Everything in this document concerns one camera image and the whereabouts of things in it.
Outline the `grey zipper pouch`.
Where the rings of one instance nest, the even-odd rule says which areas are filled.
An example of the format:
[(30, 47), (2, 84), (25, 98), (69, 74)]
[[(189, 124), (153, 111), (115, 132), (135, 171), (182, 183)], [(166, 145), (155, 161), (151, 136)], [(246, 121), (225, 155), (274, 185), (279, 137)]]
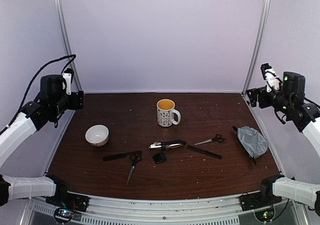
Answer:
[(269, 149), (268, 141), (258, 130), (252, 127), (233, 126), (232, 128), (248, 157), (257, 165), (257, 158), (264, 155)]

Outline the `small black-handled scissors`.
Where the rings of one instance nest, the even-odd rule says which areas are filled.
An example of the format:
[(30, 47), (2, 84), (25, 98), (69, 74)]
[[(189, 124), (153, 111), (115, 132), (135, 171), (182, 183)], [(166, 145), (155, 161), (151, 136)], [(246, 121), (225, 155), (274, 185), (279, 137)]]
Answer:
[(210, 138), (210, 139), (207, 139), (205, 141), (201, 141), (201, 142), (198, 142), (198, 143), (195, 143), (194, 145), (195, 146), (199, 146), (199, 145), (202, 145), (202, 144), (207, 144), (207, 143), (211, 143), (211, 142), (219, 142), (219, 143), (222, 143), (223, 141), (225, 141), (226, 139), (222, 137), (221, 134), (216, 134), (215, 137), (213, 138)]

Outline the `black silver hair clipper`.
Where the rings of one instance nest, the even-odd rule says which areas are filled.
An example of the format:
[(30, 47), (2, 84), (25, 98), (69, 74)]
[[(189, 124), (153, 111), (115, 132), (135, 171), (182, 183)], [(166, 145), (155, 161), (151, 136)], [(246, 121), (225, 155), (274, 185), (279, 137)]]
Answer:
[(157, 141), (149, 146), (150, 150), (170, 150), (183, 147), (187, 144), (185, 140)]

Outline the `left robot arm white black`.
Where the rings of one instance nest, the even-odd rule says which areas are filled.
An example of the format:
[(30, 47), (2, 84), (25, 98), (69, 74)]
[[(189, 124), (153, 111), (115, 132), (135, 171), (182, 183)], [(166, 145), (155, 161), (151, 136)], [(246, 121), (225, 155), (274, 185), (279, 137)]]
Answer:
[[(33, 101), (18, 109), (13, 122), (0, 134), (0, 163), (30, 136), (38, 132), (48, 122), (58, 126), (59, 120), (67, 110), (81, 110), (84, 107), (84, 92), (73, 92), (72, 69), (62, 74), (43, 76), (40, 91)], [(50, 175), (41, 177), (0, 176), (0, 204), (33, 197), (48, 197), (61, 207), (72, 203), (67, 184), (60, 178)]]

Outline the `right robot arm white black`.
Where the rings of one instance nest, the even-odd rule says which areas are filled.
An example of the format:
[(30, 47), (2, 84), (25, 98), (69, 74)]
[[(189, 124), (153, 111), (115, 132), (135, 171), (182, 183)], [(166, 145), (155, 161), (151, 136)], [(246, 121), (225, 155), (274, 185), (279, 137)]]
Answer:
[[(303, 75), (285, 71), (280, 79), (274, 68), (261, 66), (266, 86), (246, 91), (252, 107), (272, 107), (274, 113), (283, 113), (278, 120), (285, 124), (292, 121), (315, 151), (320, 151), (320, 106), (305, 97), (306, 79)], [(320, 186), (275, 175), (264, 179), (256, 195), (259, 205), (268, 205), (275, 197), (283, 197), (309, 206), (320, 213)]]

